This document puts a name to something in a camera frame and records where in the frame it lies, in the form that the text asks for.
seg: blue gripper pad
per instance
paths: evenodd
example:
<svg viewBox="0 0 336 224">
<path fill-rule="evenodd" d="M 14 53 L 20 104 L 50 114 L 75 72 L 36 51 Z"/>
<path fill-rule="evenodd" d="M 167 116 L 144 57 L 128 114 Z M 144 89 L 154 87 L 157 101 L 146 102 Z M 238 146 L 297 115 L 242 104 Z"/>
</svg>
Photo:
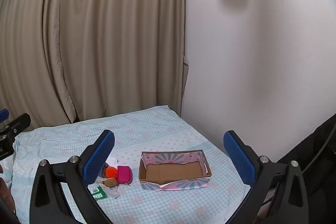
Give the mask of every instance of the blue gripper pad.
<svg viewBox="0 0 336 224">
<path fill-rule="evenodd" d="M 255 168 L 238 142 L 230 132 L 224 134 L 224 148 L 232 160 L 244 184 L 252 186 L 255 183 Z"/>
<path fill-rule="evenodd" d="M 8 109 L 3 109 L 0 111 L 0 123 L 7 120 L 9 118 L 9 111 Z"/>
<path fill-rule="evenodd" d="M 81 161 L 78 164 L 78 170 L 85 186 L 95 183 L 101 168 L 114 147 L 114 142 L 114 133 L 110 130 L 104 130 L 94 144 L 89 145 L 80 156 Z"/>
</svg>

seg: open cardboard box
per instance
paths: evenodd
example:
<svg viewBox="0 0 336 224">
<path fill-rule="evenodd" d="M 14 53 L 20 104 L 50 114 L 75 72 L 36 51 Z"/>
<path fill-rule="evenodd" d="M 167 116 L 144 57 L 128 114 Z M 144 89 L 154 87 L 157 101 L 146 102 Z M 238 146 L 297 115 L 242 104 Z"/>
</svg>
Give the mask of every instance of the open cardboard box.
<svg viewBox="0 0 336 224">
<path fill-rule="evenodd" d="M 203 150 L 142 152 L 141 187 L 147 190 L 186 190 L 206 187 L 212 173 Z"/>
</svg>

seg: pillow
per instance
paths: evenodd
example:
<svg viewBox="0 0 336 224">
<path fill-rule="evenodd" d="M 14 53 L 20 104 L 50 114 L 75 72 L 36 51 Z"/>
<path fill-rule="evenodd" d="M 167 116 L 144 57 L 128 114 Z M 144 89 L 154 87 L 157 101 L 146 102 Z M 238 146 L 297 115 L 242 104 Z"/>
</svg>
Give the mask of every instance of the pillow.
<svg viewBox="0 0 336 224">
<path fill-rule="evenodd" d="M 14 166 L 14 159 L 17 150 L 17 141 L 15 140 L 13 143 L 14 153 L 13 155 L 5 158 L 4 160 L 0 160 L 0 165 L 3 168 L 3 174 L 0 174 L 0 178 L 2 178 L 8 189 L 11 187 L 12 184 L 12 176 L 13 176 L 13 166 Z"/>
</svg>

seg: orange pom pom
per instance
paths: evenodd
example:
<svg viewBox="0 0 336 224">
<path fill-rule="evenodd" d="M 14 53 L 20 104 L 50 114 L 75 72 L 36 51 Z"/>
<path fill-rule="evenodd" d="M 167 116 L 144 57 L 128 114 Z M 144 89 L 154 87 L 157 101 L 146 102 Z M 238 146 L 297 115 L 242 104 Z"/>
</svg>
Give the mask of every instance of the orange pom pom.
<svg viewBox="0 0 336 224">
<path fill-rule="evenodd" d="M 118 177 L 117 168 L 114 168 L 112 166 L 107 167 L 106 170 L 105 170 L 105 176 L 107 178 L 115 178 L 116 179 Z"/>
</svg>

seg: metal screw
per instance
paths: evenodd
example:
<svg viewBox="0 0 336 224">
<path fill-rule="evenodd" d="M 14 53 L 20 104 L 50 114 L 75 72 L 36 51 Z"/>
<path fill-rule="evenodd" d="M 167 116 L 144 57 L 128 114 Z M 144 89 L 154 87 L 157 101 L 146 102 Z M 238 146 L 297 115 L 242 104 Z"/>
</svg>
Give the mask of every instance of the metal screw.
<svg viewBox="0 0 336 224">
<path fill-rule="evenodd" d="M 266 156 L 261 156 L 260 161 L 265 164 L 268 162 L 268 158 Z"/>
<path fill-rule="evenodd" d="M 72 164 L 76 163 L 78 161 L 78 157 L 77 156 L 72 156 L 69 160 Z"/>
<path fill-rule="evenodd" d="M 48 162 L 47 160 L 41 160 L 40 161 L 40 165 L 41 166 L 45 166 L 47 164 L 47 162 Z"/>
<path fill-rule="evenodd" d="M 299 164 L 296 160 L 292 160 L 291 161 L 291 164 L 294 166 L 294 167 L 297 167 Z"/>
</svg>

